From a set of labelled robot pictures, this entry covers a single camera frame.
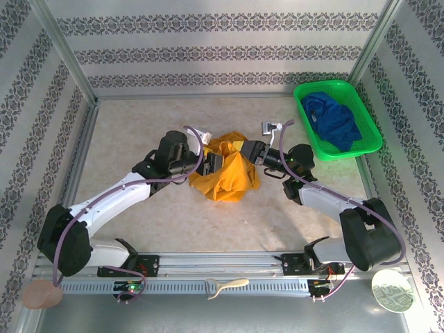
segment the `concrete floor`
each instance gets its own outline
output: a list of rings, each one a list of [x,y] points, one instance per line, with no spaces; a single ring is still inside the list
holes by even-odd
[[[168,130],[184,125],[202,127],[213,137],[237,130],[248,139],[262,137],[261,121],[296,125],[286,131],[287,151],[309,143],[292,98],[165,99],[104,101],[89,147],[76,202],[91,198],[122,179],[143,160]],[[321,162],[313,174],[344,194],[365,198],[354,158]],[[126,210],[94,236],[124,238],[138,251],[302,250],[319,237],[341,235],[338,223],[287,200],[282,181],[259,168],[260,189],[238,203],[215,203],[188,183],[169,185]]]

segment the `round plate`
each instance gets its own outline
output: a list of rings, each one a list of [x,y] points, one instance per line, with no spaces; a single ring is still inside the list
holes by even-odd
[[[391,269],[383,269],[373,276],[372,291],[385,309],[401,313],[413,304],[413,288],[405,277]]]

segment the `basket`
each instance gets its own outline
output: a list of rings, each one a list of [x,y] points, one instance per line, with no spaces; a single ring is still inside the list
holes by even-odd
[[[361,132],[362,139],[355,141],[349,151],[340,151],[328,141],[322,140],[311,128],[300,101],[312,92],[325,92],[338,103],[344,104],[352,110],[353,115],[355,116],[356,125]],[[358,93],[350,83],[342,80],[304,83],[297,86],[293,95],[298,106],[299,115],[307,130],[311,146],[320,160],[330,161],[339,158],[357,157],[363,154],[373,153],[381,148],[381,133],[379,133],[366,107],[359,98]]]

